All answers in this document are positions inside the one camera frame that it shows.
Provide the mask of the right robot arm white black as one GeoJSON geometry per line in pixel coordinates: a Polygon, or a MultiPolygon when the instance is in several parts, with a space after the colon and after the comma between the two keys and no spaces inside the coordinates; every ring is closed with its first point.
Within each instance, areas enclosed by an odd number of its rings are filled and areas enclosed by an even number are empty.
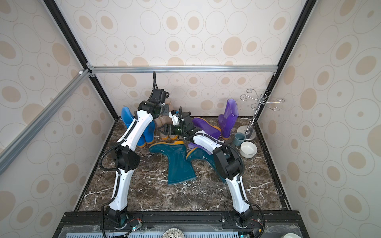
{"type": "Polygon", "coordinates": [[[220,140],[222,130],[219,127],[200,117],[191,117],[190,112],[172,110],[166,115],[171,122],[159,127],[159,132],[164,135],[177,135],[193,146],[185,156],[187,162],[197,159],[209,162],[228,185],[236,225],[245,227],[251,222],[257,222],[260,228],[254,237],[261,237],[265,231],[265,216],[262,209],[250,202],[244,192],[242,176],[245,164],[236,147],[220,140]]]}

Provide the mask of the blue rain boot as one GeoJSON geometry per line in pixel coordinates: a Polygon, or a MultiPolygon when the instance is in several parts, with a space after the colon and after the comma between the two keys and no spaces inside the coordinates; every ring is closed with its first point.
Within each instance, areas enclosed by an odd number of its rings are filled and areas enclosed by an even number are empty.
{"type": "MultiPolygon", "coordinates": [[[[122,118],[122,121],[125,123],[127,129],[130,127],[130,125],[133,123],[133,120],[134,120],[134,116],[128,107],[122,108],[121,118],[122,118]]],[[[137,143],[137,146],[139,148],[142,148],[145,145],[146,145],[146,141],[144,136],[142,135],[137,143]]]]}
{"type": "Polygon", "coordinates": [[[152,144],[154,142],[154,132],[155,132],[155,122],[152,121],[144,130],[143,135],[145,142],[147,144],[152,144]]]}

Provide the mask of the beige rain boot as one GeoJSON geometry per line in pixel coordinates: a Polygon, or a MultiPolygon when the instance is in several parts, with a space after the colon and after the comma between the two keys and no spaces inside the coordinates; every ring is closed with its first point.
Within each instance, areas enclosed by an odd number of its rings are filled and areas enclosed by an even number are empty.
{"type": "Polygon", "coordinates": [[[165,106],[164,106],[164,112],[169,113],[174,110],[173,101],[171,99],[166,99],[165,106]]]}
{"type": "MultiPolygon", "coordinates": [[[[156,124],[156,130],[157,131],[158,131],[159,127],[161,127],[165,124],[172,124],[172,120],[169,116],[160,116],[160,117],[156,118],[154,121],[156,124]]],[[[176,140],[178,138],[177,135],[164,135],[160,132],[159,132],[159,136],[161,137],[162,140],[167,140],[167,139],[176,140]]]]}

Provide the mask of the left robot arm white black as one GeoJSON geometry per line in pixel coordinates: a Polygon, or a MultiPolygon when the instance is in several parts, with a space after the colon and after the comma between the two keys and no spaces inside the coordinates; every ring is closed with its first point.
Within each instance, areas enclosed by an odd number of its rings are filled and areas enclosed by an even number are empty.
{"type": "Polygon", "coordinates": [[[119,228],[127,223],[128,191],[132,175],[140,163],[140,156],[135,153],[135,149],[147,144],[148,138],[144,135],[154,133],[154,119],[168,112],[169,106],[165,104],[165,100],[169,95],[158,87],[154,72],[149,99],[142,101],[134,113],[128,107],[123,107],[121,118],[128,128],[99,161],[101,170],[116,172],[113,196],[110,202],[102,206],[102,210],[106,211],[104,217],[119,228]]]}

